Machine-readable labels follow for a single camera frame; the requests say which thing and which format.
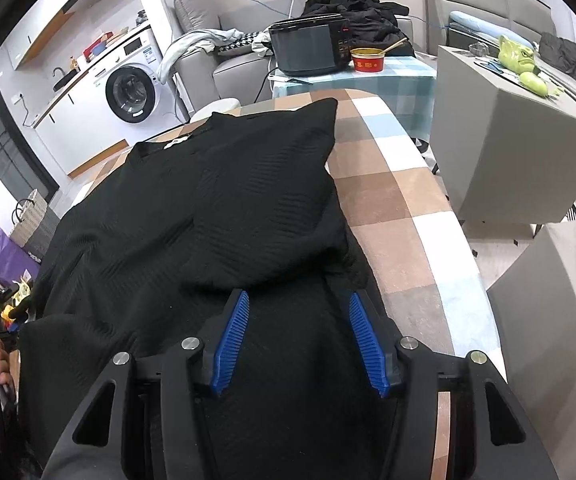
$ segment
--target checkered tablecloth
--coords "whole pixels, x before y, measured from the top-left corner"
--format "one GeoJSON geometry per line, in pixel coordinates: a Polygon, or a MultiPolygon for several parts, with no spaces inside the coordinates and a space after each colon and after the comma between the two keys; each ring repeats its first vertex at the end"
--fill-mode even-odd
{"type": "MultiPolygon", "coordinates": [[[[276,75],[283,73],[277,70],[276,75]]],[[[357,72],[350,63],[342,72],[298,78],[312,83],[312,86],[274,82],[273,97],[335,88],[370,92],[385,101],[410,137],[428,142],[436,77],[436,70],[415,57],[386,57],[383,72],[357,72]]]]}

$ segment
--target metal screw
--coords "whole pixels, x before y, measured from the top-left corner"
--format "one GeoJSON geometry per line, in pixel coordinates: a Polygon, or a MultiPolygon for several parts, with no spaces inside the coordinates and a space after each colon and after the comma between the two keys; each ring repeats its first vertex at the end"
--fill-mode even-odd
{"type": "Polygon", "coordinates": [[[128,352],[119,352],[113,357],[113,363],[116,365],[125,365],[128,361],[130,361],[130,354],[128,352]]]}
{"type": "Polygon", "coordinates": [[[470,359],[472,359],[473,363],[482,365],[487,362],[487,355],[485,355],[481,350],[475,350],[470,354],[470,359]]]}
{"type": "Polygon", "coordinates": [[[414,337],[410,336],[402,337],[399,344],[406,350],[414,350],[419,346],[419,342],[414,337]]]}
{"type": "Polygon", "coordinates": [[[196,337],[187,337],[183,341],[181,341],[181,348],[184,350],[194,350],[199,346],[199,339],[196,337]]]}

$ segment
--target washing machine door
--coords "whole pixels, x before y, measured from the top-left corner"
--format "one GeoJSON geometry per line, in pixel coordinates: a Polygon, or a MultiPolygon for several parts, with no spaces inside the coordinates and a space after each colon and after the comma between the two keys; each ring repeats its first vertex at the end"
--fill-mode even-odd
{"type": "Polygon", "coordinates": [[[141,123],[155,107],[155,86],[138,66],[118,68],[106,81],[106,100],[122,121],[141,123]]]}

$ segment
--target label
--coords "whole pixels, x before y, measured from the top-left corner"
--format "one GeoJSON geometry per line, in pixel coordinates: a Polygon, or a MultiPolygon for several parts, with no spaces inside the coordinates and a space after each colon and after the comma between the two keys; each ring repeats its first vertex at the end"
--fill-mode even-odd
{"type": "Polygon", "coordinates": [[[189,138],[190,138],[190,135],[186,135],[185,137],[179,137],[178,139],[171,140],[169,143],[167,143],[164,146],[164,150],[167,150],[170,146],[174,146],[175,144],[180,144],[181,142],[184,142],[185,140],[188,140],[189,138]]]}
{"type": "Polygon", "coordinates": [[[153,61],[157,60],[157,56],[155,56],[155,53],[152,52],[152,47],[149,46],[148,48],[145,48],[143,50],[143,55],[146,57],[146,62],[147,63],[152,63],[153,61]]]}

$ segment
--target kitchen sink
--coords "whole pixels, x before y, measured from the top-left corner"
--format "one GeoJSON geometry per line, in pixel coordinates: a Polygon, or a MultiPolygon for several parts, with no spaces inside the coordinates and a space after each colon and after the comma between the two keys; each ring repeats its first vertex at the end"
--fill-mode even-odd
{"type": "Polygon", "coordinates": [[[71,79],[73,77],[75,77],[78,73],[79,72],[77,72],[77,70],[75,70],[75,69],[71,70],[65,76],[63,76],[61,79],[59,79],[59,81],[57,81],[57,84],[55,86],[53,86],[52,89],[55,92],[58,92],[63,87],[65,87],[68,84],[68,82],[71,81],[71,79]]]}

